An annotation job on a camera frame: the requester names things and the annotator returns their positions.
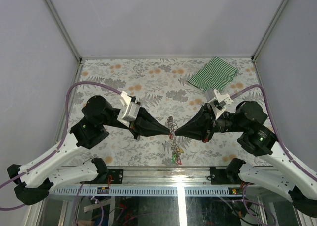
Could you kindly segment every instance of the white mounting bracket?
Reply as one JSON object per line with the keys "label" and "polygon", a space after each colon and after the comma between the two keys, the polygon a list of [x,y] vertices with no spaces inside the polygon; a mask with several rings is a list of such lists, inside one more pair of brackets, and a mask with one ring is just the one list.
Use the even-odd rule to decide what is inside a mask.
{"label": "white mounting bracket", "polygon": [[132,97],[128,96],[128,93],[122,91],[120,95],[120,101],[123,107],[120,110],[118,121],[129,127],[130,122],[135,121],[138,116],[140,105],[135,101],[132,101]]}
{"label": "white mounting bracket", "polygon": [[229,94],[222,95],[218,90],[216,89],[210,89],[205,92],[205,97],[207,99],[207,102],[210,104],[216,120],[227,110],[226,105],[230,105],[233,103],[233,100],[230,98]]}

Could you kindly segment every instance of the red wire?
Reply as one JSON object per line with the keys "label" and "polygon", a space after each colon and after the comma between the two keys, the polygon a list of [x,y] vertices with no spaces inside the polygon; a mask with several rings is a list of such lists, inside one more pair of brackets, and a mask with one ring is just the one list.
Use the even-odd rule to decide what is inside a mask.
{"label": "red wire", "polygon": [[243,181],[243,182],[241,183],[241,185],[240,185],[240,189],[243,188],[244,184],[245,184],[245,182]]}
{"label": "red wire", "polygon": [[109,175],[109,176],[108,176],[108,188],[109,188],[109,192],[110,192],[111,182],[112,182],[112,175]]}

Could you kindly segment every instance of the floral patterned surface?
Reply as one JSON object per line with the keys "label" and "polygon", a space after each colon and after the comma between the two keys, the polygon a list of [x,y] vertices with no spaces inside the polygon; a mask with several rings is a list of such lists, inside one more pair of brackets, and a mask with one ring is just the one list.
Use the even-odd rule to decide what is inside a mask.
{"label": "floral patterned surface", "polygon": [[[190,120],[206,101],[203,91],[189,85],[187,80],[199,71],[210,59],[127,59],[86,60],[81,81],[104,83],[129,95],[135,95],[142,106],[161,124],[173,116],[178,126]],[[257,84],[257,77],[249,58],[225,58],[230,65],[239,69],[232,83],[224,89],[230,95]],[[70,115],[70,125],[82,117],[81,109],[93,95],[104,96],[114,107],[121,108],[117,94],[100,87],[84,85],[78,87]],[[253,89],[235,99],[228,107],[231,112],[243,100],[257,101],[264,109],[261,91]],[[270,129],[270,122],[265,123]],[[167,135],[133,139],[128,130],[106,126],[110,136],[95,146],[89,154],[82,154],[68,166],[82,164],[89,157],[103,158],[109,166],[173,166],[170,140]],[[184,150],[181,155],[183,166],[226,166],[238,157],[262,166],[262,159],[248,154],[237,143],[240,133],[216,133],[209,143],[178,137],[177,143]]]}

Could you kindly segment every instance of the green striped cloth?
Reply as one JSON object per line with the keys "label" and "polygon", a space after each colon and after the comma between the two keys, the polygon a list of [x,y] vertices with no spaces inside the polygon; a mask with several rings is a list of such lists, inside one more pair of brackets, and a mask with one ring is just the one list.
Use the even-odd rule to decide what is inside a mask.
{"label": "green striped cloth", "polygon": [[193,75],[188,82],[204,91],[210,88],[222,91],[235,78],[238,72],[238,69],[215,56],[199,72]]}

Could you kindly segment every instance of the gray wall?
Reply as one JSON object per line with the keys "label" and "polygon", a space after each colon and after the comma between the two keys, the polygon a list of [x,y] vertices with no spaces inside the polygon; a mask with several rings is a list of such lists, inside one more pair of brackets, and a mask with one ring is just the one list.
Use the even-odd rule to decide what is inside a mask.
{"label": "gray wall", "polygon": [[251,56],[282,0],[52,0],[83,57]]}
{"label": "gray wall", "polygon": [[290,0],[257,64],[286,146],[317,171],[317,2]]}
{"label": "gray wall", "polygon": [[[60,120],[76,61],[42,0],[0,0],[0,181],[6,168],[47,150]],[[15,185],[0,206],[19,205]],[[27,207],[0,212],[0,225],[21,225]]]}

